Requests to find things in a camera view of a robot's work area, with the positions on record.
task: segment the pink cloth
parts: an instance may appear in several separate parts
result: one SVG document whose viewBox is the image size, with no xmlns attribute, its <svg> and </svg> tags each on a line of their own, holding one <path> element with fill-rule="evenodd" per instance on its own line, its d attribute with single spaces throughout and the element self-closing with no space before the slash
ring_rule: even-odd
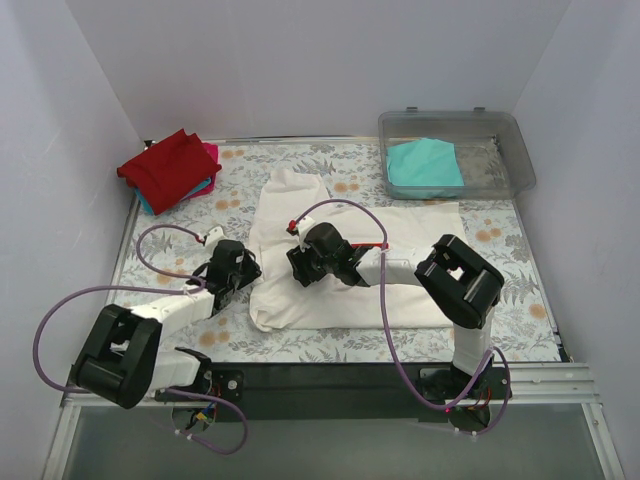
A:
<svg viewBox="0 0 640 480">
<path fill-rule="evenodd" d="M 218 146 L 213 145 L 211 143 L 204 143 L 204 142 L 202 143 L 202 146 L 213 159 L 213 163 L 217 165 L 218 164 Z M 189 195 L 187 198 L 201 197 L 202 195 L 207 195 L 213 192 L 213 186 L 215 183 L 216 183 L 216 177 L 214 175 L 213 177 L 211 177 L 211 183 L 209 185 L 204 187 L 202 190 L 198 190 L 193 195 Z"/>
</svg>

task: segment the white cloth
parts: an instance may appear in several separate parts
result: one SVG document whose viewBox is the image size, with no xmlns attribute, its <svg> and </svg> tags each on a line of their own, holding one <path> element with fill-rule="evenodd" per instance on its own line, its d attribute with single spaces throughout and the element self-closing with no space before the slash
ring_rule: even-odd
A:
<svg viewBox="0 0 640 480">
<path fill-rule="evenodd" d="M 249 301 L 251 319 L 262 331 L 382 328 L 378 287 L 348 287 L 327 275 L 304 288 L 293 278 L 286 253 L 298 245 L 298 238 L 289 235 L 286 227 L 308 207 L 327 198 L 329 194 L 319 175 L 290 170 L 273 171 L 262 189 L 248 242 L 262 268 Z M 319 207 L 309 215 L 317 222 L 332 223 L 351 243 L 381 241 L 380 229 L 367 215 L 354 207 L 337 205 Z M 379 207 L 371 211 L 387 229 L 391 248 L 430 246 L 444 233 L 465 240 L 457 203 Z M 387 309 L 392 328 L 452 325 L 422 287 L 387 286 Z"/>
</svg>

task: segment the floral pattern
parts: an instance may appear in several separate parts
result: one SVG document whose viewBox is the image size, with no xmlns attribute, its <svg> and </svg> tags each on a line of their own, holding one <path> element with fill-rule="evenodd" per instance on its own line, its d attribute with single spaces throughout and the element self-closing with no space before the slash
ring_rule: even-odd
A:
<svg viewBox="0 0 640 480">
<path fill-rule="evenodd" d="M 222 170 L 214 191 L 153 217 L 139 211 L 119 283 L 179 288 L 182 281 L 146 269 L 136 258 L 134 242 L 151 225 L 172 223 L 195 231 L 224 227 L 229 238 L 246 242 L 262 186 L 273 168 L 322 176 L 333 197 L 368 207 L 428 205 L 430 201 L 394 200 L 386 196 L 378 146 L 374 144 L 222 145 Z M 496 310 L 493 340 L 511 361 L 559 361 L 539 280 L 511 201 L 465 201 L 460 214 L 469 244 L 505 277 Z M 189 273 L 206 260 L 202 247 L 180 232 L 158 231 L 143 245 L 154 265 Z M 163 349 L 185 346 L 226 362 L 389 362 L 382 330 L 282 330 L 264 333 L 249 318 L 249 288 L 239 292 L 217 316 L 177 332 Z M 146 303 L 153 294 L 119 292 L 124 306 Z M 403 361 L 450 361 L 453 329 L 395 330 L 393 340 Z"/>
</svg>

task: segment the glass panel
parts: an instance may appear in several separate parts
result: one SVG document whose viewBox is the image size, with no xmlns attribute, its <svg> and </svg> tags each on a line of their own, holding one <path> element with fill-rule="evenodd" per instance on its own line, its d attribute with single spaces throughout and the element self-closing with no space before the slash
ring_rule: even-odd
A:
<svg viewBox="0 0 640 480">
<path fill-rule="evenodd" d="M 513 405 L 478 439 L 415 420 L 253 421 L 249 442 L 230 457 L 151 421 L 172 425 L 170 415 L 168 407 L 83 408 L 65 478 L 604 478 L 580 405 Z M 218 423 L 204 437 L 229 447 L 240 428 Z"/>
</svg>

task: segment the folded red cloth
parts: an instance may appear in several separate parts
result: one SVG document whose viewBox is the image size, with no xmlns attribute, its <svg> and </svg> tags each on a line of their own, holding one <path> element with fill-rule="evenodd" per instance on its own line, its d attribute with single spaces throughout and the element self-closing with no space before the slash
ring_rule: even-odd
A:
<svg viewBox="0 0 640 480">
<path fill-rule="evenodd" d="M 180 130 L 129 160 L 117 173 L 127 185 L 138 188 L 159 215 L 205 179 L 215 179 L 221 169 L 216 158 L 217 147 L 207 152 L 195 133 L 187 136 Z"/>
</svg>

